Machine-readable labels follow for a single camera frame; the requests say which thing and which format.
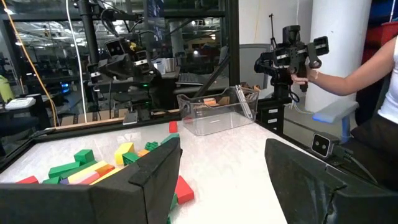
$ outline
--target white wall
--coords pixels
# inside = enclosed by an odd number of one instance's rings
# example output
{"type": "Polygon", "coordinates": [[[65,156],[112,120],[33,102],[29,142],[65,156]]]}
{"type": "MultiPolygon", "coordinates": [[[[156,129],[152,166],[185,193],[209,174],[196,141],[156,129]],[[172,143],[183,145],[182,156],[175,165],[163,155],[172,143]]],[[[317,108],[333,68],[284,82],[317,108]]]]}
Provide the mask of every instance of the white wall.
{"type": "MultiPolygon", "coordinates": [[[[310,41],[313,0],[240,0],[239,1],[239,40],[240,44],[269,44],[271,41],[271,20],[274,14],[274,35],[277,43],[282,42],[282,29],[296,25],[297,6],[298,24],[301,26],[302,41],[310,41]]],[[[272,93],[273,86],[268,84],[266,92],[272,93]]],[[[298,86],[293,91],[303,95],[298,86]]]]}

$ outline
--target pink block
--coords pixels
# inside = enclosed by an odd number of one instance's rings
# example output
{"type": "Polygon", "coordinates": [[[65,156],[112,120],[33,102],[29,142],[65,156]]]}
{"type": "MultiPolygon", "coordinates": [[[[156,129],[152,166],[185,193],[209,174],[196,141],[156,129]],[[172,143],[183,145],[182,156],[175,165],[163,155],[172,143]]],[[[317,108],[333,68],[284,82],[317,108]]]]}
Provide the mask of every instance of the pink block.
{"type": "Polygon", "coordinates": [[[85,175],[84,177],[74,181],[73,183],[70,184],[91,184],[92,182],[96,181],[97,179],[99,179],[100,174],[93,171],[93,172],[89,172],[87,175],[85,175]]]}

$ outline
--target white pillar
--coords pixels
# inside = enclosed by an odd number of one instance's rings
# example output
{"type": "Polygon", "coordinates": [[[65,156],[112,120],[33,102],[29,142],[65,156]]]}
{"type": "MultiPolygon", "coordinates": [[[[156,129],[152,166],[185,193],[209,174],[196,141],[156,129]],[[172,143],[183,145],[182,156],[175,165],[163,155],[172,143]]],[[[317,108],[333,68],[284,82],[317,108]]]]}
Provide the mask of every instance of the white pillar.
{"type": "MultiPolygon", "coordinates": [[[[320,72],[347,77],[361,65],[370,7],[371,0],[313,2],[311,40],[327,36],[330,48],[320,57],[320,72]]],[[[355,100],[355,94],[344,97],[355,100]]],[[[340,98],[310,83],[305,109],[317,112],[340,98]]]]}
{"type": "MultiPolygon", "coordinates": [[[[181,25],[180,21],[170,22],[170,32],[175,30],[181,25]]],[[[172,48],[173,48],[173,57],[176,53],[184,52],[184,40],[182,38],[182,29],[179,29],[172,33],[172,48]]]]}

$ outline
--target yellow block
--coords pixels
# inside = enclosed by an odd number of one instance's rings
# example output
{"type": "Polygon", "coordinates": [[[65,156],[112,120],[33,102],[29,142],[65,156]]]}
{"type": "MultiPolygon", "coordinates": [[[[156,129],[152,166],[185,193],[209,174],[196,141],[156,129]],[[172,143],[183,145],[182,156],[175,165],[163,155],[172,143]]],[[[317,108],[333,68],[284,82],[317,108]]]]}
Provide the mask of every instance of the yellow block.
{"type": "Polygon", "coordinates": [[[143,149],[143,150],[139,151],[139,152],[137,153],[137,155],[138,155],[139,157],[142,157],[142,156],[144,156],[144,155],[146,155],[146,154],[148,154],[148,153],[149,153],[148,150],[143,149]]]}
{"type": "Polygon", "coordinates": [[[108,165],[105,161],[97,162],[96,164],[83,169],[82,171],[77,172],[76,174],[70,175],[68,177],[69,183],[76,182],[76,180],[82,178],[90,172],[95,171],[96,169],[102,168],[103,166],[108,165]]]}
{"type": "Polygon", "coordinates": [[[123,154],[128,152],[134,152],[134,144],[132,142],[123,143],[119,146],[119,149],[114,153],[114,160],[117,165],[124,165],[123,154]]]}
{"type": "Polygon", "coordinates": [[[108,173],[105,174],[104,176],[100,177],[98,180],[92,182],[90,185],[96,184],[96,183],[98,183],[99,181],[101,181],[101,180],[103,180],[103,179],[105,179],[105,178],[107,178],[107,177],[110,177],[110,176],[112,176],[113,174],[115,174],[115,173],[117,173],[117,172],[119,172],[119,171],[121,171],[120,168],[115,168],[115,169],[112,170],[111,172],[108,172],[108,173]]]}

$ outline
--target orange cable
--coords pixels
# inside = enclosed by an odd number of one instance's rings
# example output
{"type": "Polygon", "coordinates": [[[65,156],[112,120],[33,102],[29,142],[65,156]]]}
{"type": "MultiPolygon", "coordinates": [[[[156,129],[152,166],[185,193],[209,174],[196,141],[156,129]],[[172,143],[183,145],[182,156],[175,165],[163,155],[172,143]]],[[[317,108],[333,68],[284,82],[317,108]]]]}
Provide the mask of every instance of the orange cable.
{"type": "MultiPolygon", "coordinates": [[[[2,2],[2,5],[4,6],[4,8],[5,8],[5,9],[8,9],[5,0],[1,0],[1,2],[2,2]]],[[[12,28],[14,29],[14,32],[15,32],[17,38],[18,38],[18,41],[21,43],[21,47],[22,47],[22,49],[23,49],[23,51],[24,51],[24,53],[25,53],[25,56],[27,57],[27,59],[28,59],[28,61],[29,61],[29,63],[30,63],[30,66],[32,67],[34,73],[36,74],[37,79],[39,80],[39,83],[40,83],[40,85],[42,86],[42,88],[43,88],[45,94],[46,94],[47,97],[49,98],[49,101],[50,101],[50,104],[51,104],[51,110],[52,110],[53,120],[54,120],[54,127],[56,127],[56,126],[57,126],[57,120],[56,120],[56,116],[57,116],[57,115],[55,114],[55,105],[54,105],[54,102],[52,101],[52,99],[51,99],[49,93],[48,93],[47,90],[45,89],[44,84],[43,84],[43,82],[42,82],[42,79],[40,78],[39,73],[37,72],[37,70],[36,70],[36,68],[35,68],[35,66],[34,66],[34,64],[33,64],[33,62],[32,62],[32,60],[30,59],[29,54],[28,54],[27,51],[26,51],[25,45],[24,45],[24,43],[22,42],[22,39],[21,39],[21,37],[19,36],[19,33],[18,33],[18,31],[17,31],[17,29],[16,29],[16,27],[15,27],[15,25],[14,25],[14,21],[12,20],[10,14],[7,13],[7,15],[8,15],[8,18],[9,18],[9,20],[10,20],[11,26],[12,26],[12,28]]]]}

